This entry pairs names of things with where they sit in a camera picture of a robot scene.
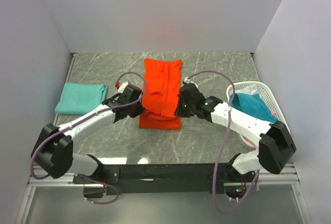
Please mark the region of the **orange t-shirt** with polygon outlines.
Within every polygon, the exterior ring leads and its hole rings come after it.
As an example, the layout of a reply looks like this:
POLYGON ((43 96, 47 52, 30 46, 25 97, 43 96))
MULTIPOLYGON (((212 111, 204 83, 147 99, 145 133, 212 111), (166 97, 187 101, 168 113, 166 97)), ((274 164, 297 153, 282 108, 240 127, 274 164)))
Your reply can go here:
POLYGON ((139 128, 179 130, 181 120, 175 114, 181 84, 182 61, 144 60, 147 91, 142 99, 145 108, 139 116, 139 128))

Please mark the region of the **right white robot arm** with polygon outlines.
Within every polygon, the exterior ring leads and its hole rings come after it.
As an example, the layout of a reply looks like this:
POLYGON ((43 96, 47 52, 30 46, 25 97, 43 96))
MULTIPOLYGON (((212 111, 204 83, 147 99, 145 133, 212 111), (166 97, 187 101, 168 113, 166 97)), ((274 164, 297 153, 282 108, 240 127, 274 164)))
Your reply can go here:
POLYGON ((230 107, 217 97, 206 98, 193 83, 186 83, 179 89, 175 114, 179 117, 197 116, 210 123, 229 127, 258 147, 232 159, 227 176, 233 182, 239 182, 250 171, 261 169, 279 174, 296 152, 285 123, 259 120, 230 107))

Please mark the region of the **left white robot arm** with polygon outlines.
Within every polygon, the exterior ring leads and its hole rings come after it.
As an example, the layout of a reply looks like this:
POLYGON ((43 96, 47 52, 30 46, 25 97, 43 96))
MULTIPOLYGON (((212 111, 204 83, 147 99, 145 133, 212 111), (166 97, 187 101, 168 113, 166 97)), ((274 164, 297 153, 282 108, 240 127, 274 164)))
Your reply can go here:
POLYGON ((100 128, 143 113, 142 96, 140 88, 125 83, 117 94, 76 120, 59 126, 45 125, 31 153, 31 163, 39 165, 52 178, 71 172, 85 175, 93 184, 99 183, 103 179, 103 163, 93 155, 74 153, 74 146, 100 128))

